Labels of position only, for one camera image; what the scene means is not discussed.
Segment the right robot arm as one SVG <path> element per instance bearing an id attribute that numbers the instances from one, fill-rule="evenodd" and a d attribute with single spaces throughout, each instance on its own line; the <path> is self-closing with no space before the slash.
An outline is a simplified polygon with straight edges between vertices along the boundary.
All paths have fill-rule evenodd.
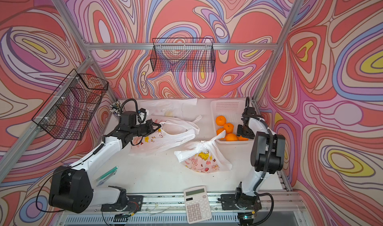
<path id="1" fill-rule="evenodd" d="M 253 140 L 250 154 L 252 169 L 236 188 L 234 204 L 241 210 L 260 206 L 260 186 L 272 174 L 283 168 L 285 137 L 274 132 L 255 108 L 246 106 L 242 113 L 243 124 L 238 125 L 237 136 Z"/>

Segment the white printed plastic bag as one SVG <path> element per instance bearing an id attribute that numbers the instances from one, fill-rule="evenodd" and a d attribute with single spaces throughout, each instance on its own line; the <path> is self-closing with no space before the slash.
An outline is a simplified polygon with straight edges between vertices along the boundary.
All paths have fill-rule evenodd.
<path id="1" fill-rule="evenodd" d="M 230 171 L 232 164 L 218 148 L 217 141 L 225 137 L 226 131 L 208 141 L 193 141 L 174 154 L 180 164 L 198 173 L 215 173 Z"/>

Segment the centre orange in basket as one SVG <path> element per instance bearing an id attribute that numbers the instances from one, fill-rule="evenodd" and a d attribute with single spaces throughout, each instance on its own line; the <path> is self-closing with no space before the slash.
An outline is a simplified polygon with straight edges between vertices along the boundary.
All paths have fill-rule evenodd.
<path id="1" fill-rule="evenodd" d="M 227 134 L 233 133 L 234 131 L 234 125 L 232 123 L 226 123 L 223 125 L 224 130 Z"/>

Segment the metal pen cup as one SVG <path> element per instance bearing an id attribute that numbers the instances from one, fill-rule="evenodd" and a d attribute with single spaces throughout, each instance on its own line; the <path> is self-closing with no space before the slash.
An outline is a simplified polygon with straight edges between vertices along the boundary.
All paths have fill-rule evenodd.
<path id="1" fill-rule="evenodd" d="M 121 106 L 122 103 L 119 100 L 117 100 L 116 102 L 110 104 L 109 110 L 114 116 L 118 117 L 120 116 Z"/>

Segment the green pen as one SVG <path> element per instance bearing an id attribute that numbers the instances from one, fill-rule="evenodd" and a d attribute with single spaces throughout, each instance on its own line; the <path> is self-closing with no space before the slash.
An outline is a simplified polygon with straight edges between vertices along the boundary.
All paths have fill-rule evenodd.
<path id="1" fill-rule="evenodd" d="M 118 170 L 118 166 L 115 166 L 114 168 L 112 168 L 111 170 L 109 170 L 108 172 L 100 176 L 99 178 L 97 178 L 96 186 L 98 187 L 103 185 L 109 178 L 111 178 L 117 173 L 117 170 Z"/>

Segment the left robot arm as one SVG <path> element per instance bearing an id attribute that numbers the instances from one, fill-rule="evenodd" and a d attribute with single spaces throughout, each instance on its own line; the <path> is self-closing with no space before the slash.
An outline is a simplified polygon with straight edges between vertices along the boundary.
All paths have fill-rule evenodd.
<path id="1" fill-rule="evenodd" d="M 118 186 L 98 189 L 92 185 L 91 179 L 112 156 L 124 149 L 131 150 L 135 138 L 142 141 L 161 127 L 147 119 L 143 110 L 122 113 L 118 125 L 95 149 L 69 166 L 60 166 L 54 171 L 48 204 L 78 214 L 93 206 L 126 211 L 129 204 L 126 189 Z"/>

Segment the pink desk calculator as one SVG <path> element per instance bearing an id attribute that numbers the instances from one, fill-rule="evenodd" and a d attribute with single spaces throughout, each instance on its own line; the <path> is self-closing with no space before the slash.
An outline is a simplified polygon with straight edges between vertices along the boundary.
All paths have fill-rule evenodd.
<path id="1" fill-rule="evenodd" d="M 212 219 L 209 199 L 205 186 L 197 186 L 184 191 L 188 224 L 196 224 Z"/>

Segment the orange in basket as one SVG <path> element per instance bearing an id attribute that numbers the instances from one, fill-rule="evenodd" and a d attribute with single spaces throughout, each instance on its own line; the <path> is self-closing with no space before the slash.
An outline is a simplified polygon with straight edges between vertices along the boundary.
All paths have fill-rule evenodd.
<path id="1" fill-rule="evenodd" d="M 226 123 L 223 125 L 224 130 L 227 134 L 233 133 L 234 131 L 234 125 L 232 123 Z"/>
<path id="2" fill-rule="evenodd" d="M 216 136 L 219 136 L 219 140 L 225 140 L 226 130 L 224 128 L 220 128 L 216 131 Z"/>

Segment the white plastic basket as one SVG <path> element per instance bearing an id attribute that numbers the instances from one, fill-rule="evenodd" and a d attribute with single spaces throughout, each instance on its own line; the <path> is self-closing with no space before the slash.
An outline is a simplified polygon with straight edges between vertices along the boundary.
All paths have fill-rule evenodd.
<path id="1" fill-rule="evenodd" d="M 226 118 L 227 123 L 233 124 L 233 134 L 236 134 L 238 125 L 242 124 L 241 115 L 244 108 L 244 99 L 213 100 L 210 103 L 213 131 L 216 132 L 222 128 L 222 126 L 216 124 L 216 118 L 223 116 Z"/>

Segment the corner orange at left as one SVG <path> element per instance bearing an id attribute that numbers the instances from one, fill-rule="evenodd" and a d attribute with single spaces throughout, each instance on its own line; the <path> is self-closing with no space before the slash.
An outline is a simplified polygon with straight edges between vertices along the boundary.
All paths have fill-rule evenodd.
<path id="1" fill-rule="evenodd" d="M 238 140 L 239 140 L 239 141 L 248 141 L 249 139 L 248 139 L 248 138 L 245 138 L 245 137 L 242 137 L 242 136 L 239 136 L 239 137 L 238 137 Z"/>

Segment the bottom edge orange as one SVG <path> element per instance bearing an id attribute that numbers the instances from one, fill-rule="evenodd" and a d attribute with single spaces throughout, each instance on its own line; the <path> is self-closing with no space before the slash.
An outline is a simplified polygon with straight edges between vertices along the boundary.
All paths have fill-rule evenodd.
<path id="1" fill-rule="evenodd" d="M 239 141 L 238 137 L 234 133 L 229 133 L 225 136 L 225 141 Z"/>

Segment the left orange in basket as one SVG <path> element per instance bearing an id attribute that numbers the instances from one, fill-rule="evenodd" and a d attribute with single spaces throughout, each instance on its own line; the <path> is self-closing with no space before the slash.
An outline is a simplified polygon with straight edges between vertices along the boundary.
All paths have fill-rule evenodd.
<path id="1" fill-rule="evenodd" d="M 219 136 L 219 140 L 225 140 L 226 130 L 224 128 L 220 128 L 216 131 L 216 136 Z"/>

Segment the orange behind top orange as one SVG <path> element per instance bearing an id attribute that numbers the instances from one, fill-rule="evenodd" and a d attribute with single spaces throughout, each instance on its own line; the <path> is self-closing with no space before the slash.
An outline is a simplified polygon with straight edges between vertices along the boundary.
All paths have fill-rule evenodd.
<path id="1" fill-rule="evenodd" d="M 219 115 L 216 117 L 215 123 L 217 126 L 224 126 L 226 124 L 226 118 L 222 115 Z"/>

